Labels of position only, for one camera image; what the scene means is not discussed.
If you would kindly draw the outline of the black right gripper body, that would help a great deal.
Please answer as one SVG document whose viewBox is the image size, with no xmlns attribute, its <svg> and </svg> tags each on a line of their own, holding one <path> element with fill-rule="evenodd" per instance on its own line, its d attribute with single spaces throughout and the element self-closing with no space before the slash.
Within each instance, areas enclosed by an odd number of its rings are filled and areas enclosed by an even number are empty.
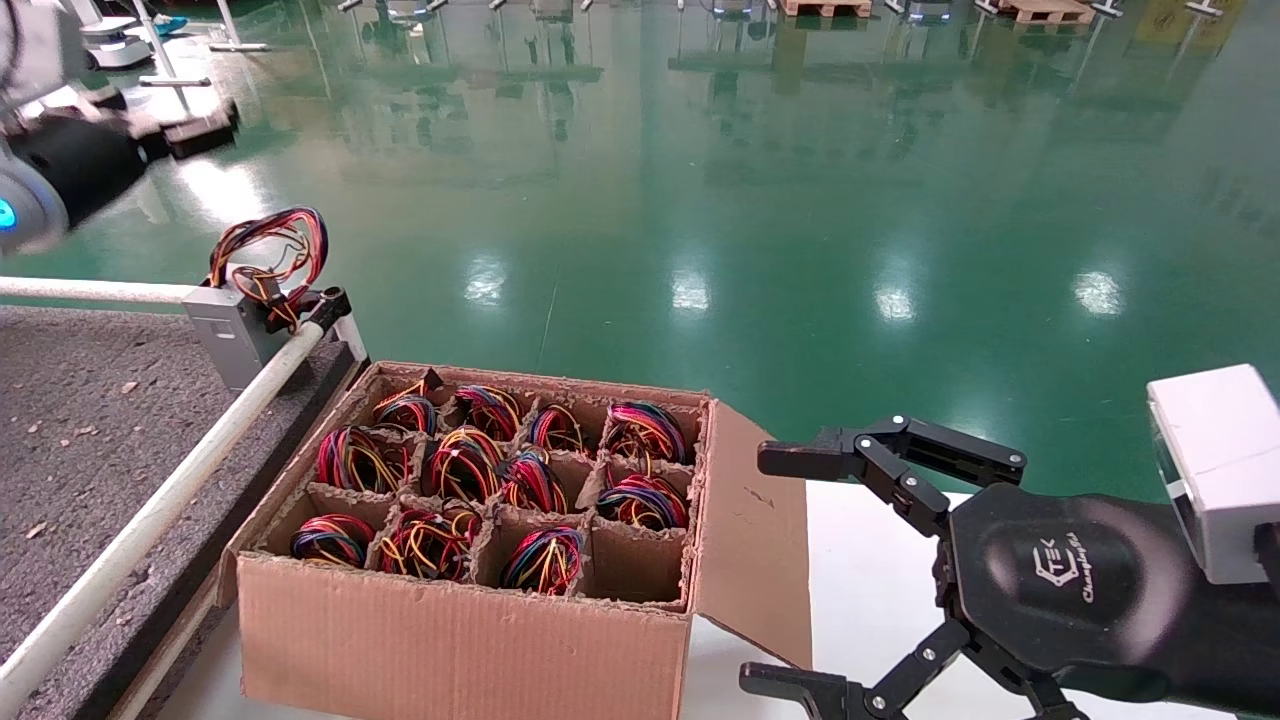
<svg viewBox="0 0 1280 720">
<path fill-rule="evenodd" d="M 973 634 L 964 653 L 1000 685 L 1172 697 L 1161 648 L 1198 568 L 1166 507 L 998 486 L 956 506 L 946 529 L 945 606 Z"/>
</svg>

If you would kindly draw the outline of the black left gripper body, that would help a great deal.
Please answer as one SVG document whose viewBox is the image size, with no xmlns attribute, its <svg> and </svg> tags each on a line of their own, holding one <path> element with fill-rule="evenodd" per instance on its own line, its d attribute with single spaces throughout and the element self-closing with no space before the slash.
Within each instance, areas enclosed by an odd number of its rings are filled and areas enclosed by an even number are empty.
<svg viewBox="0 0 1280 720">
<path fill-rule="evenodd" d="M 106 122 L 46 117 L 14 138 L 14 154 L 44 179 L 70 229 L 115 202 L 168 149 L 163 135 L 136 138 Z"/>
</svg>

